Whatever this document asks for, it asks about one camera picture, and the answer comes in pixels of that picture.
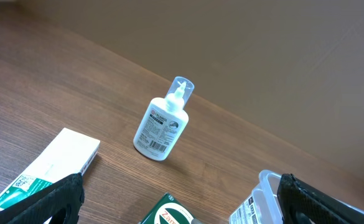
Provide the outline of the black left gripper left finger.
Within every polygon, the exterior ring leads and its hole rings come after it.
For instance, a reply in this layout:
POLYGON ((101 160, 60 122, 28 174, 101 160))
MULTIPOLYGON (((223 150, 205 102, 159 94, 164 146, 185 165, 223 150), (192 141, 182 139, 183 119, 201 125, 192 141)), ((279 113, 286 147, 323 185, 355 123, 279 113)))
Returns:
POLYGON ((70 174, 0 211, 0 224, 77 224, 84 201, 82 174, 70 174))

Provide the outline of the clear plastic container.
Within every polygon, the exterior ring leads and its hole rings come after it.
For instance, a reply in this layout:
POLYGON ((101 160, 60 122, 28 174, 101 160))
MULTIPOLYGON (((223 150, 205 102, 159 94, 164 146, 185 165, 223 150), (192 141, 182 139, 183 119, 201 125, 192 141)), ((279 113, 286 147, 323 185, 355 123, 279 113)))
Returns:
POLYGON ((251 191, 250 196, 231 214, 229 222, 283 224, 282 212, 277 198, 281 176, 282 174, 277 174, 270 170, 262 170, 259 173, 259 184, 251 191))

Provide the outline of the white green medicine box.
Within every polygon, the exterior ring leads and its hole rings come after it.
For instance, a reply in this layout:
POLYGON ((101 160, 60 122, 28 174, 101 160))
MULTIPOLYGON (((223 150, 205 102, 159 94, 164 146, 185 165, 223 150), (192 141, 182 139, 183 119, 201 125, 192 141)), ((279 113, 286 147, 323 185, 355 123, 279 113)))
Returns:
POLYGON ((42 153, 0 193, 0 211, 70 174, 84 174, 97 155, 99 146, 100 140, 63 128, 42 153))

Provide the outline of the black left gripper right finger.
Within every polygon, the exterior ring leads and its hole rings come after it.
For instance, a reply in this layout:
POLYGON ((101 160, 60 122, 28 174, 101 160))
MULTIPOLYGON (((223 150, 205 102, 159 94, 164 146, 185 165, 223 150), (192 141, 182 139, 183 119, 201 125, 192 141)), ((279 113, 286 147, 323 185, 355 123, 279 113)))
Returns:
POLYGON ((281 176, 277 198, 283 224, 364 224, 364 212, 328 196, 292 174, 281 176))

